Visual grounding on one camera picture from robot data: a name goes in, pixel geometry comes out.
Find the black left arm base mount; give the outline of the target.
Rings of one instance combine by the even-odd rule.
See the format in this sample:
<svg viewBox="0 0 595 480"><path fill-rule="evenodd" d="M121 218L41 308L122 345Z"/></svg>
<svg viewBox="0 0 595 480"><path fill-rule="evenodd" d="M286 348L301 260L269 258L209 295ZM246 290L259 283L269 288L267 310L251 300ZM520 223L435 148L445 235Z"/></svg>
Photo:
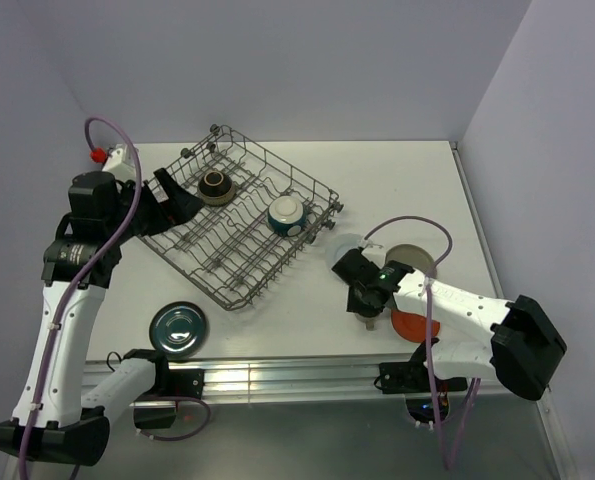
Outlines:
<svg viewBox="0 0 595 480"><path fill-rule="evenodd" d="M172 401L173 406L146 407L133 409L133 422L140 430L161 430L173 426L182 401L202 401L205 385L203 368L172 369L164 353L158 350L133 349L121 356L111 351L106 356L106 366L115 371L123 360L139 358L153 362L156 369L155 385L138 398L145 401Z"/></svg>

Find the brown bowl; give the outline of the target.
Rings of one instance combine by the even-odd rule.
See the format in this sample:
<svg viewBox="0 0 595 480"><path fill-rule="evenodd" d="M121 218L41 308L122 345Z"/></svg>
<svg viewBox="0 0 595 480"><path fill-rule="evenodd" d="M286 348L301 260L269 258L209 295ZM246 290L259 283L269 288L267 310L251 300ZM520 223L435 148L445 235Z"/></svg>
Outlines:
<svg viewBox="0 0 595 480"><path fill-rule="evenodd" d="M235 196L236 185L231 177L220 171L206 172L198 182L198 196L211 207L229 203Z"/></svg>

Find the grey ceramic mug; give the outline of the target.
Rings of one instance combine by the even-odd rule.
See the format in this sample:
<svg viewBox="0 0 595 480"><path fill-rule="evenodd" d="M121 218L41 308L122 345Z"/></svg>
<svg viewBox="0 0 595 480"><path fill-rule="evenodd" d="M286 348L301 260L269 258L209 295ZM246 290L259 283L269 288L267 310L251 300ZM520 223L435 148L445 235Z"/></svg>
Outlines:
<svg viewBox="0 0 595 480"><path fill-rule="evenodd" d="M360 313L354 314L355 318L364 326L366 331L373 332L377 329L377 324L381 319L381 314L364 316Z"/></svg>

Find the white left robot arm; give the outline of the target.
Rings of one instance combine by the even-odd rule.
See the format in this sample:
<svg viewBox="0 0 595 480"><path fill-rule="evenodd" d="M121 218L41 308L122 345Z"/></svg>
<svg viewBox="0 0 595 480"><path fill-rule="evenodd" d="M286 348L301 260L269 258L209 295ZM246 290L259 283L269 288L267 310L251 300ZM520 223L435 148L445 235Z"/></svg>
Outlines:
<svg viewBox="0 0 595 480"><path fill-rule="evenodd" d="M142 395L160 399L171 389L165 356L133 349L108 378L82 391L91 333L122 245L183 225L204 205L166 170L156 170L155 178L162 201L147 183L122 182L105 171L72 181L70 210L43 255L42 321L31 368L10 419L0 422L0 451L21 466L95 465L129 405Z"/></svg>

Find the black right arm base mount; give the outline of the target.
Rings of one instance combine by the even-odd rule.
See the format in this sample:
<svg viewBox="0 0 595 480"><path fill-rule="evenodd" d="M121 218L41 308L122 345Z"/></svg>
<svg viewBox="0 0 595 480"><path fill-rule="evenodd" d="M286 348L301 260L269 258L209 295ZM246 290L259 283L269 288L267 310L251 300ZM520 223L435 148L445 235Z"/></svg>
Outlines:
<svg viewBox="0 0 595 480"><path fill-rule="evenodd" d="M383 362L378 365L379 374L373 386L384 395L405 395L406 408L414 424L430 426L434 422L434 409L427 368L413 362ZM449 393L467 392L465 378L441 380L435 378L440 420L450 414Z"/></svg>

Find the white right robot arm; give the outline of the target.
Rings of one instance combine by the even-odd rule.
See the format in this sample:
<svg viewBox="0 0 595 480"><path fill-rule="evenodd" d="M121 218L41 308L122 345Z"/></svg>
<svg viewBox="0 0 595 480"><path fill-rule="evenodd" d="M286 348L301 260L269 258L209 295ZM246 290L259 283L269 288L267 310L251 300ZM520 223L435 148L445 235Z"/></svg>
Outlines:
<svg viewBox="0 0 595 480"><path fill-rule="evenodd" d="M348 250L332 266L348 287L347 309L361 315L384 309L424 315L462 334L431 342L410 365L412 383L434 388L441 380L497 380L529 401L542 398L567 352L567 344L541 305L477 295L427 277L397 261L379 267L362 249Z"/></svg>

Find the teal bowl cream inside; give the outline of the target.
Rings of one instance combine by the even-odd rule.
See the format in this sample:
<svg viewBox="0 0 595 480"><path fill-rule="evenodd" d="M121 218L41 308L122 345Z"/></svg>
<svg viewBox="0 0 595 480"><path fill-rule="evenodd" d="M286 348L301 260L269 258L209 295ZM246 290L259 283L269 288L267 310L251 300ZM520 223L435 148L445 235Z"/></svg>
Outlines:
<svg viewBox="0 0 595 480"><path fill-rule="evenodd" d="M267 223L281 237L297 236L306 226L303 203L291 195L276 198L267 209Z"/></svg>

